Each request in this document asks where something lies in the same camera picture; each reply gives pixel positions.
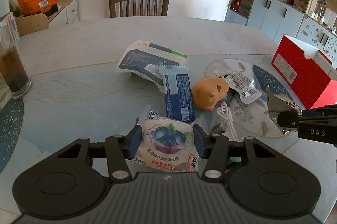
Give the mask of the silver foil packet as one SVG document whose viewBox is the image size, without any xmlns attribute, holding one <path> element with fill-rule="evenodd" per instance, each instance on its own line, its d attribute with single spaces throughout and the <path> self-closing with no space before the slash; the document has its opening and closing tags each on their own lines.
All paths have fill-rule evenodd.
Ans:
<svg viewBox="0 0 337 224">
<path fill-rule="evenodd" d="M 297 112 L 298 115 L 302 115 L 302 109 L 287 95 L 283 93 L 273 94 L 270 90 L 270 86 L 266 87 L 267 94 L 267 111 L 269 118 L 278 127 L 278 129 L 283 134 L 288 134 L 292 132 L 298 132 L 296 129 L 280 127 L 277 124 L 277 117 L 280 112 L 283 111 L 293 111 Z"/>
</svg>

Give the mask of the blueberry cake packet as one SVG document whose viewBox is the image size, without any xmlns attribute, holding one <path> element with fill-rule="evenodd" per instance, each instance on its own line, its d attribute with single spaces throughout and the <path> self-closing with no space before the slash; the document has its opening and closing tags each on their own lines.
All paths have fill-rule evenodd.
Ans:
<svg viewBox="0 0 337 224">
<path fill-rule="evenodd" d="M 142 141 L 130 163 L 171 173 L 198 170 L 199 155 L 191 125 L 152 110 L 139 121 Z"/>
</svg>

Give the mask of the orange pig toy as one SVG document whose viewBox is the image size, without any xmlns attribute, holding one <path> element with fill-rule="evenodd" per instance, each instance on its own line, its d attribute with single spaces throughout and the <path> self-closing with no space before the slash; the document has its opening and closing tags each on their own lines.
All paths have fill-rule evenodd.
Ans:
<svg viewBox="0 0 337 224">
<path fill-rule="evenodd" d="M 194 106 L 213 111 L 220 100 L 227 97 L 229 84 L 222 78 L 211 76 L 200 79 L 191 89 Z"/>
</svg>

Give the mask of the blue snack bar packet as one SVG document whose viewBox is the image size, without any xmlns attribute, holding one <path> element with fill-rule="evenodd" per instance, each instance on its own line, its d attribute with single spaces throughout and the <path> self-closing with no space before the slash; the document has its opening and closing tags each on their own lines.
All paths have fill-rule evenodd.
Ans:
<svg viewBox="0 0 337 224">
<path fill-rule="evenodd" d="M 186 66 L 159 66 L 163 76 L 166 115 L 177 121 L 195 120 L 189 68 Z"/>
</svg>

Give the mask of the clear silver snack pouch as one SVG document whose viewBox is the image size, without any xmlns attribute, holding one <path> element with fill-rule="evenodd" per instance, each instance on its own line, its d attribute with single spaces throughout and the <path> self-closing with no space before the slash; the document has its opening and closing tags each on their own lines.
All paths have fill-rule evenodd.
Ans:
<svg viewBox="0 0 337 224">
<path fill-rule="evenodd" d="M 224 79 L 229 87 L 238 92 L 244 104 L 252 104 L 262 96 L 262 92 L 254 85 L 254 80 L 244 72 L 214 70 L 217 77 Z"/>
</svg>

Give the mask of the white grey wipes pack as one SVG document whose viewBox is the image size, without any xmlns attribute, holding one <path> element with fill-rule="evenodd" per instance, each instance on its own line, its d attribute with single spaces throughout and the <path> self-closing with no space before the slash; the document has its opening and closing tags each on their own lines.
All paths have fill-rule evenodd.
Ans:
<svg viewBox="0 0 337 224">
<path fill-rule="evenodd" d="M 145 40 L 138 40 L 127 47 L 119 60 L 118 73 L 134 73 L 156 84 L 163 93 L 163 77 L 159 66 L 183 66 L 188 55 Z"/>
</svg>

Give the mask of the red cardboard box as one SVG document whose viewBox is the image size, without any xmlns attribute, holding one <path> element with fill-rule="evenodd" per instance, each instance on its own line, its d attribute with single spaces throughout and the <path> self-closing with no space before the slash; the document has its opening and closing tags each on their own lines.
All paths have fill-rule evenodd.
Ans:
<svg viewBox="0 0 337 224">
<path fill-rule="evenodd" d="M 336 68 L 317 47 L 284 35 L 271 64 L 306 109 L 336 104 Z"/>
</svg>

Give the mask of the glass bottle with tea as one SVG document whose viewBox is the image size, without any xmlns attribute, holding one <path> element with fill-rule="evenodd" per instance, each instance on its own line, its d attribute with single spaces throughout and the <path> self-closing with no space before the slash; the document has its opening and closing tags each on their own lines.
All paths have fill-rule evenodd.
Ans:
<svg viewBox="0 0 337 224">
<path fill-rule="evenodd" d="M 13 99 L 22 98 L 31 87 L 31 79 L 21 61 L 18 37 L 15 17 L 9 12 L 1 18 L 1 77 Z"/>
</svg>

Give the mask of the white side cabinet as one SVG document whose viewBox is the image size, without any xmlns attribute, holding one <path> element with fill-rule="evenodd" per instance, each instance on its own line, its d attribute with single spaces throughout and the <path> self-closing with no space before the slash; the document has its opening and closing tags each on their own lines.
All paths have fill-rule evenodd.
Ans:
<svg viewBox="0 0 337 224">
<path fill-rule="evenodd" d="M 57 0 L 58 11 L 47 18 L 49 28 L 79 22 L 77 0 Z"/>
</svg>

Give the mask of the brown wooden chair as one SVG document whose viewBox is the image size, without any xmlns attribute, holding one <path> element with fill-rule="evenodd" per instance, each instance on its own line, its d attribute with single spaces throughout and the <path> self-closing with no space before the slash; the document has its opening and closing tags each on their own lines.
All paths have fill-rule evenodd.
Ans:
<svg viewBox="0 0 337 224">
<path fill-rule="evenodd" d="M 110 18 L 166 16 L 170 0 L 108 0 Z"/>
</svg>

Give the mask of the cardboard box on cabinet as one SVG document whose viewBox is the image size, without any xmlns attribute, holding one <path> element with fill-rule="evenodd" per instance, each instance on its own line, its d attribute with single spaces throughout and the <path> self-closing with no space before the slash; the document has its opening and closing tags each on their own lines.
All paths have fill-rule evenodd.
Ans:
<svg viewBox="0 0 337 224">
<path fill-rule="evenodd" d="M 49 28 L 47 16 L 39 13 L 15 19 L 19 35 L 22 37 Z"/>
</svg>

